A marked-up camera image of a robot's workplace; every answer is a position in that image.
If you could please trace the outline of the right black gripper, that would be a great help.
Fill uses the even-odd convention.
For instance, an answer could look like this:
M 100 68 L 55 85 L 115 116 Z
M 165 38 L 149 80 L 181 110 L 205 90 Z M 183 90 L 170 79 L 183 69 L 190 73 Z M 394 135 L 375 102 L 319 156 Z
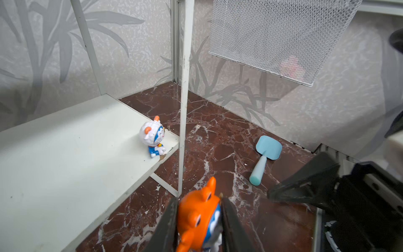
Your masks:
M 339 168 L 321 152 L 268 191 L 268 199 L 330 208 Z M 403 250 L 403 184 L 376 163 L 355 164 L 340 178 L 332 203 L 331 212 L 323 216 L 321 251 Z

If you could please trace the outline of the white sheep Doraemon figure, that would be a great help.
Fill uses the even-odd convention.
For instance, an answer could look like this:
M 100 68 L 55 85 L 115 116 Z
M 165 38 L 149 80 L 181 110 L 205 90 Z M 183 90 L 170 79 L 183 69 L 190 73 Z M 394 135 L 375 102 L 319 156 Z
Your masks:
M 166 154 L 166 148 L 162 144 L 162 140 L 165 137 L 165 128 L 161 124 L 158 115 L 141 127 L 139 137 L 141 142 L 148 147 L 148 152 L 152 158 Z

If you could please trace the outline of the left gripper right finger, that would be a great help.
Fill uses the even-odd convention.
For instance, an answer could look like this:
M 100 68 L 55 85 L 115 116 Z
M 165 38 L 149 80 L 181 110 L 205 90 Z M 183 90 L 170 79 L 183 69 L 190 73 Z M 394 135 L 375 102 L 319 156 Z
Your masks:
M 227 197 L 221 199 L 221 212 L 223 252 L 255 252 L 238 218 L 235 205 Z

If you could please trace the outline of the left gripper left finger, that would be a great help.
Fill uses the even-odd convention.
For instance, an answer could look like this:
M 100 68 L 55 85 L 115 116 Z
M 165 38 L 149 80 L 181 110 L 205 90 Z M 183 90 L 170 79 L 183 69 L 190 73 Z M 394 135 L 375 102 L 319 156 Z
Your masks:
M 178 246 L 178 198 L 173 197 L 163 213 L 144 252 L 175 252 Z

